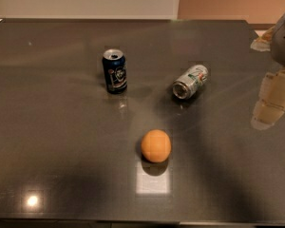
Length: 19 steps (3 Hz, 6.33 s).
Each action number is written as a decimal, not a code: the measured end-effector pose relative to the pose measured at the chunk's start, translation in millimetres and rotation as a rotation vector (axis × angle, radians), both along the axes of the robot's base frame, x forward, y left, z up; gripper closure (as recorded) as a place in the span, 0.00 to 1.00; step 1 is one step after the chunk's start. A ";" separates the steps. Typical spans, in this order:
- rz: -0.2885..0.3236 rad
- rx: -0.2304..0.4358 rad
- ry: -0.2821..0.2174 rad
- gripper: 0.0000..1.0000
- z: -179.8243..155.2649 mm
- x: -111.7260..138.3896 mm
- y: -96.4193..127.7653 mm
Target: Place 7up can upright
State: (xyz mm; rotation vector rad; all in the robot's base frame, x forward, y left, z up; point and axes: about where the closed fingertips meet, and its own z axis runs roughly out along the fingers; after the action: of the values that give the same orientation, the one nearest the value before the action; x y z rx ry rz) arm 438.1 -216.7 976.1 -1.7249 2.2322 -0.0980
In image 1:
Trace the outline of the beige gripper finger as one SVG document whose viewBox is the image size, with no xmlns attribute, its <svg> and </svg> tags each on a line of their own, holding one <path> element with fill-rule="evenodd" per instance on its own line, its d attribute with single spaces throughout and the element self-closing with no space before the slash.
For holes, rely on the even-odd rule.
<svg viewBox="0 0 285 228">
<path fill-rule="evenodd" d="M 269 28 L 266 31 L 262 31 L 259 36 L 252 42 L 250 48 L 261 52 L 270 51 L 273 33 L 274 28 Z"/>
<path fill-rule="evenodd" d="M 285 67 L 266 73 L 262 80 L 251 125 L 257 130 L 272 127 L 285 113 Z"/>
</svg>

